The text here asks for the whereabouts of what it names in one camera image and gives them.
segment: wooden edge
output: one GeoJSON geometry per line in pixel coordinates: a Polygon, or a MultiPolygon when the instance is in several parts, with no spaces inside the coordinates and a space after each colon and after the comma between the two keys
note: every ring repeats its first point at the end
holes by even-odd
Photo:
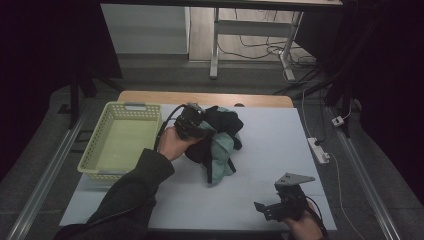
{"type": "Polygon", "coordinates": [[[183,104],[195,102],[200,105],[245,107],[278,107],[293,108],[292,100],[287,96],[221,94],[221,93],[188,93],[188,92],[152,92],[123,91],[118,98],[122,102],[152,102],[161,104],[183,104]]]}

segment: white power strip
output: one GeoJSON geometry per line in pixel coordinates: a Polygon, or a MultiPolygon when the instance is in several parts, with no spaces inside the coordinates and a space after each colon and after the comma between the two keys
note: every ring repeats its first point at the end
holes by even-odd
{"type": "Polygon", "coordinates": [[[315,145],[315,142],[317,141],[316,138],[308,138],[309,147],[311,148],[312,152],[315,154],[315,157],[319,164],[325,165],[330,162],[330,155],[324,150],[322,150],[321,146],[315,145]]]}

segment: human arm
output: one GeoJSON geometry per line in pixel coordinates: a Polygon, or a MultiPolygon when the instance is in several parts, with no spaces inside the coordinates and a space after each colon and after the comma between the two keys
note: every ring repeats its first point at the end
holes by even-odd
{"type": "MultiPolygon", "coordinates": [[[[310,202],[308,202],[308,205],[312,210],[314,210],[314,207],[310,202]]],[[[317,222],[306,210],[303,212],[302,217],[298,221],[295,221],[291,218],[286,218],[283,219],[283,222],[289,226],[290,231],[296,240],[325,239],[317,222]]]]}
{"type": "Polygon", "coordinates": [[[144,149],[134,170],[107,192],[86,224],[62,228],[55,239],[140,239],[147,232],[157,188],[174,173],[170,161],[196,140],[182,141],[173,128],[165,130],[159,152],[144,149]]]}

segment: basket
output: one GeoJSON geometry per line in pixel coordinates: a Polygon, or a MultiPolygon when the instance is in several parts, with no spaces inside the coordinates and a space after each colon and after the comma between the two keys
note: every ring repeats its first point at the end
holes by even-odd
{"type": "Polygon", "coordinates": [[[162,124],[160,105],[109,102],[78,164],[92,180],[116,181],[153,149],[162,124]]]}

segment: black sleeve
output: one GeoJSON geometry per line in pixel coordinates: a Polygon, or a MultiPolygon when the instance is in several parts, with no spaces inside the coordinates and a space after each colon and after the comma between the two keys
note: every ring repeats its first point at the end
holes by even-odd
{"type": "Polygon", "coordinates": [[[135,169],[110,188],[87,223],[66,226],[55,239],[142,238],[156,203],[156,190],[173,173],[174,168],[168,159],[144,149],[135,169]]]}

